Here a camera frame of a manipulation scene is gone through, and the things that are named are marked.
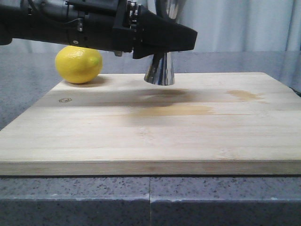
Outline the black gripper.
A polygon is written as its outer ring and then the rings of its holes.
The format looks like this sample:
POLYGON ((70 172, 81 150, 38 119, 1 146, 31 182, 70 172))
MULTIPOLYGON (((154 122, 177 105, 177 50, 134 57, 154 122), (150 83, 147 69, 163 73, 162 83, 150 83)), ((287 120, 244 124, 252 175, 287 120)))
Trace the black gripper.
POLYGON ((67 0, 66 30, 70 45, 112 51, 134 59, 193 50, 197 31, 163 19, 129 0, 67 0))

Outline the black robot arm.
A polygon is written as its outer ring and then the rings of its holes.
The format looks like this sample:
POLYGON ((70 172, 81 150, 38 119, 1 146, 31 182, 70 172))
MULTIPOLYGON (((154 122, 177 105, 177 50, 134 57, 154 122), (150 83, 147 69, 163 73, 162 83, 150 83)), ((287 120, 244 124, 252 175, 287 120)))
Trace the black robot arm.
POLYGON ((112 52, 134 59, 192 50, 197 32, 127 0, 3 0, 0 43, 35 40, 112 52))

